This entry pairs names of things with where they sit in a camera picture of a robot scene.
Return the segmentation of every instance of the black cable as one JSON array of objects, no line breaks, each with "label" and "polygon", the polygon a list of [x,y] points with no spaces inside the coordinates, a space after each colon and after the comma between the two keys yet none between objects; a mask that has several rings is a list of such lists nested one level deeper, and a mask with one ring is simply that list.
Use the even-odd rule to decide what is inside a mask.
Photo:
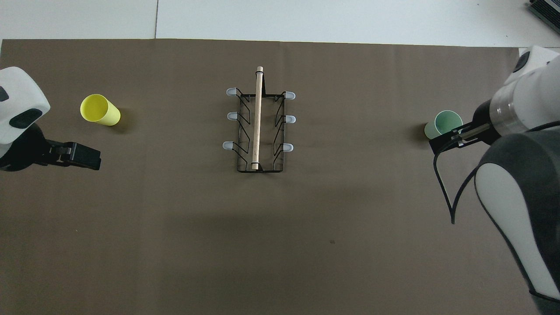
[{"label": "black cable", "polygon": [[552,128],[552,127],[558,127],[560,126],[560,121],[555,121],[555,122],[550,122],[550,123],[546,123],[546,124],[542,124],[540,126],[537,126],[533,129],[529,129],[527,132],[532,132],[532,131],[541,131],[544,129],[548,129],[548,128]]},{"label": "black cable", "polygon": [[444,183],[441,180],[440,172],[437,170],[437,158],[439,157],[439,155],[442,152],[449,149],[449,147],[451,147],[452,145],[454,145],[457,142],[458,142],[458,140],[455,140],[455,139],[450,140],[448,143],[443,145],[438,150],[438,152],[433,156],[433,170],[436,173],[437,181],[439,182],[440,187],[441,187],[441,192],[444,194],[445,202],[447,204],[447,208],[449,209],[449,215],[451,216],[451,223],[452,224],[455,224],[455,212],[457,211],[457,205],[459,204],[459,198],[461,197],[461,194],[463,194],[463,190],[465,190],[466,185],[470,182],[470,180],[474,177],[474,174],[476,174],[476,172],[478,170],[478,167],[476,167],[465,178],[465,180],[461,184],[461,187],[459,187],[459,190],[457,191],[457,194],[455,195],[455,198],[453,200],[453,205],[452,205],[451,202],[449,201],[449,196],[447,195],[447,190],[445,189]]}]

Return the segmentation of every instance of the brown paper surface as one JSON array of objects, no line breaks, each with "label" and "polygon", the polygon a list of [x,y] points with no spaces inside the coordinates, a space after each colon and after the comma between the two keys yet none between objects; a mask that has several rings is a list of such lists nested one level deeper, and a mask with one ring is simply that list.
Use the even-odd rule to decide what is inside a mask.
[{"label": "brown paper surface", "polygon": [[[472,184],[451,225],[423,126],[470,121],[517,49],[219,40],[5,40],[48,139],[101,170],[0,173],[3,314],[536,314]],[[296,93],[284,172],[240,174],[228,87]],[[80,116],[85,96],[122,113]],[[441,156],[454,194],[488,146]]]}]

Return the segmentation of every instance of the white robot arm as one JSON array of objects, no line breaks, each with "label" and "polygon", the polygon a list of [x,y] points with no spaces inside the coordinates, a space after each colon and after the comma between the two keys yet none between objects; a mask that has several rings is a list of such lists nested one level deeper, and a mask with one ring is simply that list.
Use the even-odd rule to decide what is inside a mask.
[{"label": "white robot arm", "polygon": [[18,171],[33,163],[99,170],[99,151],[45,139],[35,122],[49,109],[45,95],[25,71],[0,70],[0,170]]},{"label": "white robot arm", "polygon": [[0,70],[0,104],[1,158],[50,105],[35,81],[17,67]]},{"label": "white robot arm", "polygon": [[[461,191],[477,195],[544,314],[560,313],[560,57],[533,46],[473,121],[430,141],[452,222]],[[491,145],[451,206],[437,171],[445,150]]]}]

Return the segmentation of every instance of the black wire rack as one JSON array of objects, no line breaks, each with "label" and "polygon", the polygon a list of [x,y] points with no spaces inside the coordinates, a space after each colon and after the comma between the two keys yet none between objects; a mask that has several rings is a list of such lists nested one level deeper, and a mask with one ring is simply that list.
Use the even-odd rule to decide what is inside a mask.
[{"label": "black wire rack", "polygon": [[232,150],[237,155],[237,171],[240,173],[280,173],[284,170],[284,154],[293,150],[293,145],[285,143],[286,138],[286,124],[294,123],[295,117],[286,115],[286,99],[294,99],[295,93],[284,91],[281,94],[267,94],[265,88],[265,81],[263,75],[263,88],[262,99],[269,99],[273,101],[273,106],[277,105],[278,109],[274,116],[274,140],[272,141],[272,163],[263,167],[261,163],[258,164],[258,169],[251,168],[250,150],[252,140],[247,133],[247,128],[252,128],[251,109],[249,105],[251,100],[254,100],[256,94],[246,94],[240,89],[232,87],[227,89],[226,94],[229,96],[237,96],[239,99],[239,110],[237,112],[228,113],[227,118],[232,121],[237,121],[239,124],[239,132],[237,134],[237,141],[226,141],[222,147],[226,150]]}]

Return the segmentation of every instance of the green cup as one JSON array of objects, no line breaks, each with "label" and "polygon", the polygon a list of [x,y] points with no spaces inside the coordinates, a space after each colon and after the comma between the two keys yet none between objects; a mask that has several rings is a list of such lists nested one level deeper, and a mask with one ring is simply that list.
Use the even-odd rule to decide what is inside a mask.
[{"label": "green cup", "polygon": [[433,139],[462,125],[461,116],[452,110],[444,110],[439,112],[433,121],[426,124],[424,133],[428,139]]}]

